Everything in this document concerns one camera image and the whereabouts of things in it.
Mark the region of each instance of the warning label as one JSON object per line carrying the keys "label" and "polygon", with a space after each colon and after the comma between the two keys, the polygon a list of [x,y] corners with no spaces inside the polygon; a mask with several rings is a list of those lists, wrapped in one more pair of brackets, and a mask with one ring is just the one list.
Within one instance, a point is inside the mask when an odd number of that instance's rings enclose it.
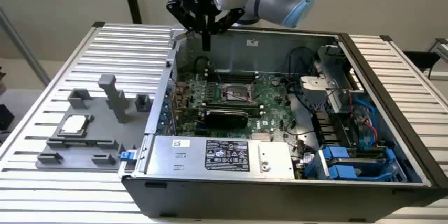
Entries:
{"label": "warning label", "polygon": [[248,172],[250,149],[247,142],[207,140],[206,169]]}

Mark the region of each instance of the green circuit board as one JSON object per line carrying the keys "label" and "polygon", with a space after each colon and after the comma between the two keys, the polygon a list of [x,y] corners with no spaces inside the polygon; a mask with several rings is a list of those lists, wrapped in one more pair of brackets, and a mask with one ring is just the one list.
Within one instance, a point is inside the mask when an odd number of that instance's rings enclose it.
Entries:
{"label": "green circuit board", "polygon": [[[179,113],[180,123],[178,125],[179,136],[196,136],[198,124],[202,123],[199,114],[206,101],[214,104],[250,104],[263,106],[263,114],[258,117],[250,117],[244,129],[236,130],[210,130],[210,137],[226,138],[251,138],[254,133],[270,133],[272,138],[283,137],[280,130],[282,121],[287,125],[292,120],[292,112],[287,101],[286,85],[278,82],[279,76],[274,74],[262,74],[260,78],[251,84],[214,83],[207,82],[198,76],[190,80],[191,103],[190,108],[183,109]],[[224,101],[223,88],[246,87],[251,91],[251,101],[234,99]]]}

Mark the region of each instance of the slotted metal surface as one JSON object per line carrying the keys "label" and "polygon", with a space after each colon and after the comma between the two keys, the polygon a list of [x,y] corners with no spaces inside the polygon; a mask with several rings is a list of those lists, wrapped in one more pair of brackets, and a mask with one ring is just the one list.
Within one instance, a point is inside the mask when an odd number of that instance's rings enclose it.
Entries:
{"label": "slotted metal surface", "polygon": [[[44,149],[47,138],[52,135],[68,109],[67,97],[71,88],[86,87],[92,96],[104,97],[106,94],[96,88],[96,81],[103,73],[114,73],[118,77],[118,87],[126,91],[127,97],[134,97],[138,92],[155,94],[160,78],[158,73],[170,48],[170,30],[166,26],[122,24],[106,24],[103,28],[91,29],[7,143],[0,147],[0,222],[198,223],[194,220],[148,219],[139,213],[116,173],[42,171],[35,167],[36,154]],[[366,50],[387,50],[379,38],[360,36],[358,39],[358,42],[364,44],[363,47],[368,47],[372,39],[374,44],[379,44],[375,49]],[[395,78],[400,76],[382,76],[382,81],[388,81],[390,85],[399,85]],[[419,85],[412,78],[408,81],[410,85]],[[410,99],[415,97],[420,99],[416,101],[423,101],[422,104],[428,104],[431,108],[435,105],[438,108],[431,94],[416,93],[410,98],[410,94],[398,92],[394,97],[400,103],[412,102]],[[446,120],[443,114],[432,113],[431,118],[415,111],[406,114],[411,115],[410,118],[418,123],[428,119]],[[440,138],[434,135],[423,139],[435,151],[434,155],[443,158],[448,145],[442,145]],[[447,207],[448,199],[443,199],[426,208],[403,208],[378,223],[447,223]],[[263,221],[202,222],[254,224]]]}
{"label": "slotted metal surface", "polygon": [[414,130],[448,174],[448,101],[394,42],[352,35],[352,40]]}

